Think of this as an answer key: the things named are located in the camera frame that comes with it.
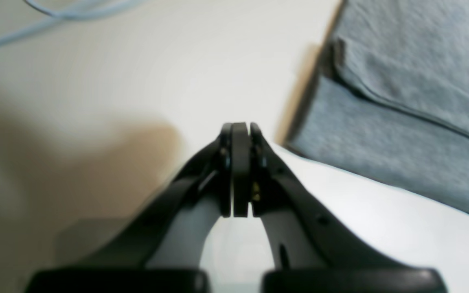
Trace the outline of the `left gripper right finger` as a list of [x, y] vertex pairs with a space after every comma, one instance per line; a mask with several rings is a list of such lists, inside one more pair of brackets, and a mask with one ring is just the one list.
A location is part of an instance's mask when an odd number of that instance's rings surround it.
[[362, 241], [311, 195], [254, 122], [249, 139], [246, 198], [263, 223], [279, 269], [404, 267]]

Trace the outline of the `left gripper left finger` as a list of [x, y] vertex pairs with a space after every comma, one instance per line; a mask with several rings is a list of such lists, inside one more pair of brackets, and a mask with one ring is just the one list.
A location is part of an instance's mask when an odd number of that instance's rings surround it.
[[154, 201], [82, 268], [196, 269], [220, 217], [243, 216], [243, 124], [224, 124]]

